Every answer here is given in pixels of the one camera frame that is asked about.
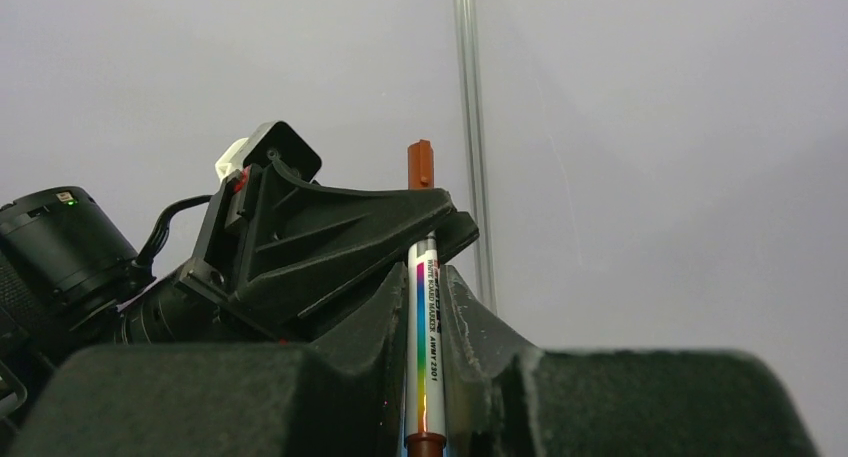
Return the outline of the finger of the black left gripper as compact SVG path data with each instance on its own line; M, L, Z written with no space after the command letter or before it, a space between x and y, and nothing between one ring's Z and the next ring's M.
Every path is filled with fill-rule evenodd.
M245 187L256 202L231 300L272 322L317 312L458 212L444 189L327 187L279 161Z
M469 212L457 211L447 217L435 231L438 259L441 264L471 246L479 237L480 231ZM407 253L403 252L388 265L372 273L369 277L354 284L315 311L298 318L298 336L300 338L318 338L345 320L349 315L367 302L380 287L395 263L406 263Z

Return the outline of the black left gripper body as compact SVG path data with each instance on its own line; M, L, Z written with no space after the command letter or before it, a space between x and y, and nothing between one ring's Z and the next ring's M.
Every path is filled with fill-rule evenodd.
M175 274L177 338L279 336L278 164L230 174Z

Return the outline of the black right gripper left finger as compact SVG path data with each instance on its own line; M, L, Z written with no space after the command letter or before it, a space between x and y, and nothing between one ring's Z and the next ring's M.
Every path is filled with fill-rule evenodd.
M407 270L310 344L101 345L73 355L12 456L395 456Z

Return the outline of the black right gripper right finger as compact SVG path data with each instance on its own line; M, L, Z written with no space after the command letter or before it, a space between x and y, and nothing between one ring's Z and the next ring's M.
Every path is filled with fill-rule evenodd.
M452 456L815 456L782 382L732 350L542 349L441 272Z

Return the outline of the brown marker cap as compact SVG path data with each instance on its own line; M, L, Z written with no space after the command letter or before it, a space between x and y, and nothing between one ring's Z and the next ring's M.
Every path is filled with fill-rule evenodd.
M421 139L407 148L408 188L434 187L434 152L429 140Z

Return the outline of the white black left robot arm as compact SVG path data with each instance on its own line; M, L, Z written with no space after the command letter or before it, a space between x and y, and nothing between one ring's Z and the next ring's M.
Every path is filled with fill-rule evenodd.
M324 187L279 158L167 207L141 251L79 187L22 197L1 210L1 420L92 345L313 341L428 234L449 260L479 229L445 190Z

